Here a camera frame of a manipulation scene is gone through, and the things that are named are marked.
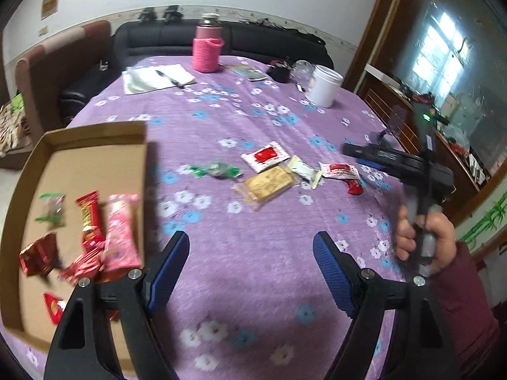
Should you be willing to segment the person right forearm sleeve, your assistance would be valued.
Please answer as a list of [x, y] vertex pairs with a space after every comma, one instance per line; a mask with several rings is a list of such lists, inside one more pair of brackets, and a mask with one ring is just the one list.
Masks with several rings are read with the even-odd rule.
[[485, 290], [467, 246], [458, 242], [454, 260], [431, 276], [453, 341], [462, 379], [487, 379], [501, 342], [501, 326], [488, 305]]

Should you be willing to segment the person right hand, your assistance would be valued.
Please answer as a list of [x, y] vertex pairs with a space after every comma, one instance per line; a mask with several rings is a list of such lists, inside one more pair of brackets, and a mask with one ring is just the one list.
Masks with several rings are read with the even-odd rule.
[[417, 251], [423, 254], [416, 240], [416, 225], [425, 237], [430, 238], [432, 249], [429, 263], [422, 266], [421, 274], [435, 275], [455, 260], [455, 228], [443, 213], [435, 211], [425, 216], [418, 215], [415, 222], [410, 222], [407, 207], [401, 205], [395, 231], [395, 255], [402, 262], [408, 262]]

